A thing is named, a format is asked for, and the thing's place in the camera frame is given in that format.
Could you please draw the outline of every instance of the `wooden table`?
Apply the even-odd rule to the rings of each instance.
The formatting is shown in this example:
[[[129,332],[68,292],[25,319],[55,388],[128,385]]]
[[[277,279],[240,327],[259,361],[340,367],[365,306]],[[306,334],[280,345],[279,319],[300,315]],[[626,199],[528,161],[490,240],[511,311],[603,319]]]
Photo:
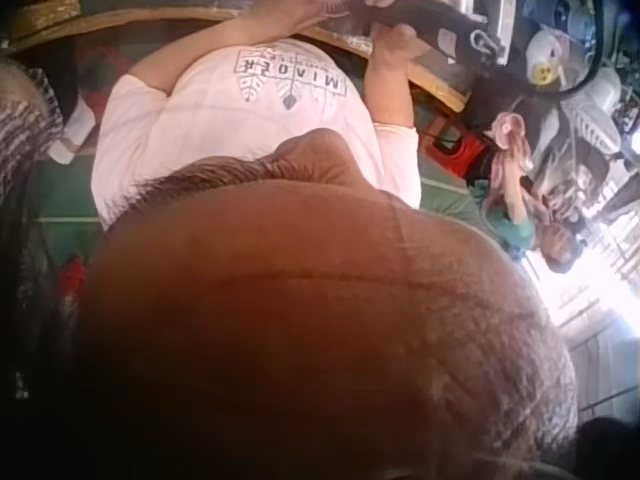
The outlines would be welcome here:
[[[210,20],[219,22],[249,8],[253,0],[46,0],[22,10],[10,38],[9,52],[72,35],[153,20]],[[362,57],[371,53],[364,26],[350,17],[329,20],[303,35]],[[414,63],[413,83],[454,112],[464,109],[472,75],[432,50]]]

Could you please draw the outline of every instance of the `white t-shirt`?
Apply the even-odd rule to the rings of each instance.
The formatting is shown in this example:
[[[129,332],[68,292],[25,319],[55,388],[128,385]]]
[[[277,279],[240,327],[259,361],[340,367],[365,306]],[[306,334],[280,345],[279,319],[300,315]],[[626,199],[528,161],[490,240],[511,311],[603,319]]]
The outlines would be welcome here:
[[[282,40],[217,50],[196,62],[173,94],[125,75],[102,121],[92,190],[100,216],[141,182],[211,156],[255,160],[316,128],[340,133],[364,177],[420,203],[415,129],[374,124],[358,91],[316,47]]]

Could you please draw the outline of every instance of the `wooden edge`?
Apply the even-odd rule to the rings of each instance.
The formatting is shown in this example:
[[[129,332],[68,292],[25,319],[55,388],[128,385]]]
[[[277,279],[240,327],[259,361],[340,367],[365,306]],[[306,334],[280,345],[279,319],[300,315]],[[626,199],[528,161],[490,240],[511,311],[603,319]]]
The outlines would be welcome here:
[[[8,52],[15,53],[52,40],[117,27],[127,23],[152,20],[211,20],[219,22],[233,18],[237,16],[238,13],[238,10],[208,7],[160,7],[114,10],[90,17],[72,19],[59,25],[53,25],[41,32],[36,32],[31,36],[16,41],[9,47]],[[305,30],[303,35],[347,50],[364,58],[368,58],[371,53],[370,43],[359,41],[359,37],[343,36],[322,30],[318,27]],[[454,112],[461,112],[464,109],[468,97],[451,88],[445,81],[438,78],[426,67],[414,63],[409,72],[409,79],[436,97]]]

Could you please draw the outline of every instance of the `hand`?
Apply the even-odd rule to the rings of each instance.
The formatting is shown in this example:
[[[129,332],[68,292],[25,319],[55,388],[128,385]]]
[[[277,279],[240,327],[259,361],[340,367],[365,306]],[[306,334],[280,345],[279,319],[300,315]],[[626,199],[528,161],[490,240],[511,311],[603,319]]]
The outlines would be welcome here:
[[[257,0],[245,15],[271,37],[285,38],[326,18],[346,13],[347,0]]]
[[[406,69],[415,58],[424,55],[429,45],[420,40],[416,31],[409,25],[396,25],[393,28],[374,24],[372,28],[372,59],[384,68]]]

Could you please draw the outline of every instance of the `black device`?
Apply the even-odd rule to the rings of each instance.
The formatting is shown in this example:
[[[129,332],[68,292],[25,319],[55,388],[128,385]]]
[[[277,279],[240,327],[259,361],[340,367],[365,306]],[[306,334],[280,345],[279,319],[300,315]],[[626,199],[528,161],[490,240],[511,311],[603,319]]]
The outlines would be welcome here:
[[[604,0],[594,0],[596,17],[596,50],[586,77],[576,86],[561,92],[540,91],[526,80],[513,77],[524,95],[544,97],[559,102],[586,87],[596,77],[604,57]],[[503,68],[499,59],[506,46],[491,33],[488,21],[479,15],[468,15],[439,0],[396,0],[390,7],[370,7],[365,0],[350,0],[351,14],[389,27],[406,24],[418,37],[476,72],[491,76]]]

